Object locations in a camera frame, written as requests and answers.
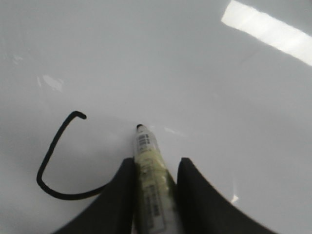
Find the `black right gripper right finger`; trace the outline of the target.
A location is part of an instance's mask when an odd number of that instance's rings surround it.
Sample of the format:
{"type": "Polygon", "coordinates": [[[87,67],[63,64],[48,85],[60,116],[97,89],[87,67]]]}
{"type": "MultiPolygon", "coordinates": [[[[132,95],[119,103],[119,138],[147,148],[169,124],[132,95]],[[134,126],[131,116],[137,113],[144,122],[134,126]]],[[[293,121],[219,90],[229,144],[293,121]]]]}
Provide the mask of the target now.
{"type": "Polygon", "coordinates": [[[188,234],[273,234],[227,201],[189,158],[182,158],[177,173],[182,223],[188,234]]]}

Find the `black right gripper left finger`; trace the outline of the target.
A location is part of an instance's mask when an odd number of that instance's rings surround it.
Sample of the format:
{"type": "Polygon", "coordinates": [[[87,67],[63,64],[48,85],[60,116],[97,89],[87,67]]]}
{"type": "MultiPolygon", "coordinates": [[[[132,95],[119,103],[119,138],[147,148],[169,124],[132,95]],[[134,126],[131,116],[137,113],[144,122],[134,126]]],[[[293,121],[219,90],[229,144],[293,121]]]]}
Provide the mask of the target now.
{"type": "Polygon", "coordinates": [[[57,234],[130,234],[134,211],[135,164],[123,160],[101,194],[57,234]]]}

